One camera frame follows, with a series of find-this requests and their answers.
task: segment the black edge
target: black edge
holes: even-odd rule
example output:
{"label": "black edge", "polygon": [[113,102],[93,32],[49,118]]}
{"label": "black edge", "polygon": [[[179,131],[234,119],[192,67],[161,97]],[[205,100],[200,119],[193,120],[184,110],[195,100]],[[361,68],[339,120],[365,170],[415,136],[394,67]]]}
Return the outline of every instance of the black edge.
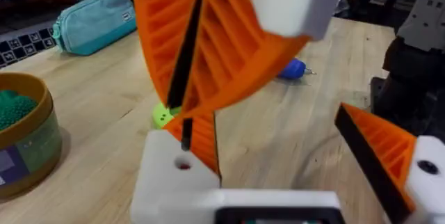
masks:
{"label": "black edge", "polygon": [[350,115],[342,106],[337,113],[335,125],[353,152],[389,220],[393,224],[404,223],[411,214],[408,205]]}
{"label": "black edge", "polygon": [[215,214],[215,224],[242,224],[252,220],[345,224],[340,210],[330,207],[224,207]]}
{"label": "black edge", "polygon": [[182,42],[173,72],[170,90],[168,91],[167,107],[175,109],[182,106],[186,93],[188,78],[191,71],[193,55],[195,52],[198,25],[200,23],[202,0],[195,0],[186,35]]}

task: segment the green object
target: green object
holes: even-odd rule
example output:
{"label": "green object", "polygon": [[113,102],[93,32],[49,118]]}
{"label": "green object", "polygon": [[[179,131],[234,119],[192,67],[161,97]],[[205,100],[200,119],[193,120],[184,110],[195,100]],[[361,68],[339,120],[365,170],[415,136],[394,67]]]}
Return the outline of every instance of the green object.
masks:
{"label": "green object", "polygon": [[174,109],[170,109],[170,114],[171,115],[177,115],[178,113],[181,113],[181,107],[178,106],[177,108]]}
{"label": "green object", "polygon": [[37,102],[30,97],[11,90],[0,91],[0,131],[27,116],[36,106]]}
{"label": "green object", "polygon": [[162,129],[174,117],[170,114],[170,110],[166,109],[162,103],[157,104],[153,109],[154,128]]}
{"label": "green object", "polygon": [[30,173],[39,170],[62,147],[54,111],[39,128],[15,144]]}

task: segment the blue object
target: blue object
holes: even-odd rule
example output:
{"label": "blue object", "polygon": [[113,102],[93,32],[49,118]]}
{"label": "blue object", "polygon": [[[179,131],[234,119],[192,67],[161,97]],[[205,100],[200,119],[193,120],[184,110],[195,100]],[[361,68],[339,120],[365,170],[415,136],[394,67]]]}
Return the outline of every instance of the blue object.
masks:
{"label": "blue object", "polygon": [[293,59],[284,70],[278,75],[284,79],[299,79],[305,75],[306,64],[298,59]]}
{"label": "blue object", "polygon": [[53,25],[57,45],[87,56],[136,30],[131,0],[84,0],[65,9]]}

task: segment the black machine part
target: black machine part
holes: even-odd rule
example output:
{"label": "black machine part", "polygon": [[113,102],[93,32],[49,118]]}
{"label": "black machine part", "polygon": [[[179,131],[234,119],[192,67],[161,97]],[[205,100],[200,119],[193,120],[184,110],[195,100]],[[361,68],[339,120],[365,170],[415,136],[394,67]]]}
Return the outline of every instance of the black machine part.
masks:
{"label": "black machine part", "polygon": [[372,112],[445,140],[444,50],[445,0],[417,0],[385,55],[388,77],[371,81]]}

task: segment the orange 3d-printed part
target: orange 3d-printed part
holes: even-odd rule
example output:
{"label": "orange 3d-printed part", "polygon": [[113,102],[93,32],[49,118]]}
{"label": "orange 3d-printed part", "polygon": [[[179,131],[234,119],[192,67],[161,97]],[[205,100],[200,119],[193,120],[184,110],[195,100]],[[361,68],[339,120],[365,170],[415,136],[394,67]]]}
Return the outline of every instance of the orange 3d-printed part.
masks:
{"label": "orange 3d-printed part", "polygon": [[[416,136],[372,113],[344,103],[337,114],[336,126],[359,161],[385,210],[385,204],[388,204],[391,209],[405,205],[407,211],[413,211],[414,203],[405,192],[405,183]],[[385,175],[379,174],[379,164]],[[399,196],[402,203],[390,205]]]}
{"label": "orange 3d-printed part", "polygon": [[[179,50],[197,0],[134,1],[149,73],[161,101],[169,106],[169,92],[175,89],[172,77],[183,68],[177,66]],[[202,0],[181,111],[166,128],[180,139],[178,129],[184,118],[196,121],[251,95],[278,74],[308,40],[306,35],[283,38],[263,31],[251,0]],[[213,120],[207,123],[214,128]],[[192,151],[208,167],[217,169],[211,161],[216,157],[204,158],[204,153],[216,155],[214,138],[195,141],[196,131],[194,127]]]}

